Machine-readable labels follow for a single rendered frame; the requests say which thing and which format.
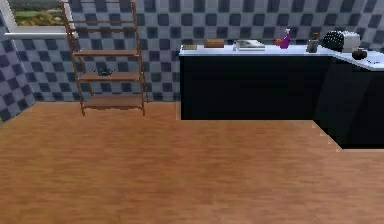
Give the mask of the black kitchen counter white top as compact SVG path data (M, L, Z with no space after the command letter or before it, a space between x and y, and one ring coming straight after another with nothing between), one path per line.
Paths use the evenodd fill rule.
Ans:
M303 45L181 49L184 120L312 120L343 149L384 149L384 54Z

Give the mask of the brown wooden box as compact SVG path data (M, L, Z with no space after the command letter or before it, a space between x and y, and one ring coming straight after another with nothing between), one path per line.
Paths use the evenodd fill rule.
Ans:
M223 39L206 39L204 41L205 48L223 48L224 40Z

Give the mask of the brown wooden ladder shelf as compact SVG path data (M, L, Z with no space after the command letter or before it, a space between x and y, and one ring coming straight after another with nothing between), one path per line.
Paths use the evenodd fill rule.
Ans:
M82 114L85 114L86 109L120 109L129 110L132 108L138 108L145 114L144 102L149 102L147 83L143 70L141 44L138 33L136 3L131 0L127 0L126 4L130 6L133 19L132 20L107 20L109 24L132 24L132 27L124 28L95 28L90 29L86 27L77 28L76 24L99 24L100 20L92 21L76 21L72 20L74 28L67 29L67 41L71 53L71 62L74 69L75 82L80 99L80 106ZM125 33L133 32L135 34L136 48L135 49L112 49L112 50L100 50L80 49L76 42L75 34L77 33ZM98 76L96 72L87 72L83 58L94 57L133 57L136 58L139 65L139 70L136 72L113 72L109 76ZM93 92L92 82L137 82L140 86L139 94L117 94L117 95L96 95Z

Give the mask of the purple spray bottle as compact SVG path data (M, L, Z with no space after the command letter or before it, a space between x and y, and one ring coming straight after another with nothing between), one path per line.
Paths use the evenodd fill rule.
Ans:
M290 29L287 28L285 30L285 37L281 40L280 48L287 49L289 47L289 43L290 43Z

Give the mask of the black and white toaster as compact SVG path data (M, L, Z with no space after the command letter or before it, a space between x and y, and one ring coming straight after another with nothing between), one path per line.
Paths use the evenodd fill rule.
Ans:
M324 48L342 53L352 53L359 49L360 35L350 31L329 31L322 40Z

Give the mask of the white framed window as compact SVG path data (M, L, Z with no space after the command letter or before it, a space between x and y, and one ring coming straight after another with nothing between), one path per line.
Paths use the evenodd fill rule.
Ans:
M65 38L74 28L72 0L0 0L0 13L7 30L16 39Z

